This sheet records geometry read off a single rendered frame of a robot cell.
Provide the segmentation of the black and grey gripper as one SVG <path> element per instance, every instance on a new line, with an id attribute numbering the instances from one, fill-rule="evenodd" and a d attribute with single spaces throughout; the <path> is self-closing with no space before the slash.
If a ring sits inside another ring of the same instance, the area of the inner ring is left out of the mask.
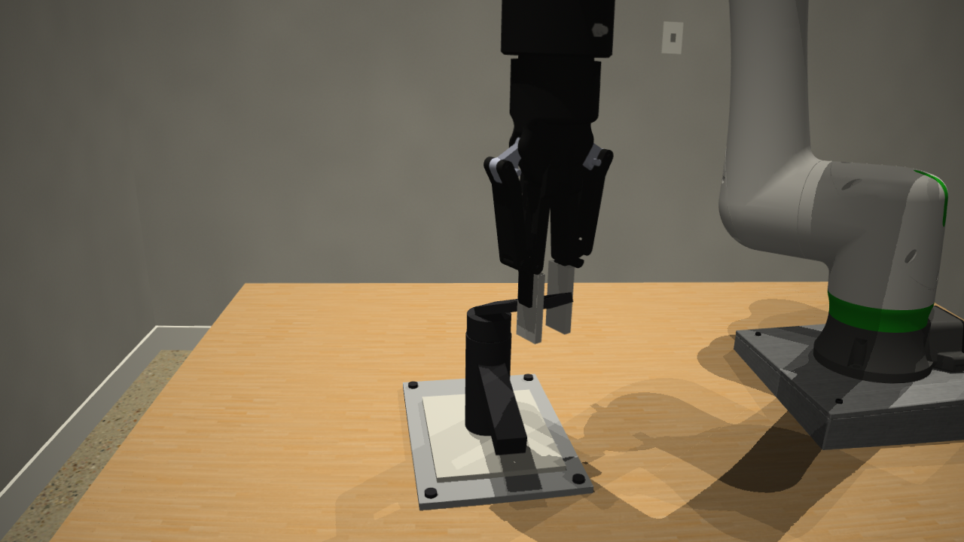
<path id="1" fill-rule="evenodd" d="M 614 156 L 593 143 L 591 130 L 599 116 L 600 64 L 511 59 L 514 131 L 509 149 L 484 161 L 493 189 L 499 259 L 519 270 L 516 335 L 534 344 L 543 336 L 541 271 L 550 207 L 547 295 L 572 292 L 574 297 L 575 267 L 581 268 L 580 257 L 593 250 Z"/>

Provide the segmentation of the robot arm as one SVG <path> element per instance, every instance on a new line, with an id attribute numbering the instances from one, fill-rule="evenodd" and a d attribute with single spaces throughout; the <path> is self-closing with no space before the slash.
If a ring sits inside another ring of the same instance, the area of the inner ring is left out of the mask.
<path id="1" fill-rule="evenodd" d="M 721 221 L 749 249 L 828 266 L 828 319 L 813 347 L 822 366 L 872 383 L 964 371 L 964 321 L 934 306 L 949 190 L 920 169 L 813 155 L 808 4 L 729 0 Z M 502 53 L 609 58 L 614 20 L 615 0 L 502 0 Z"/>

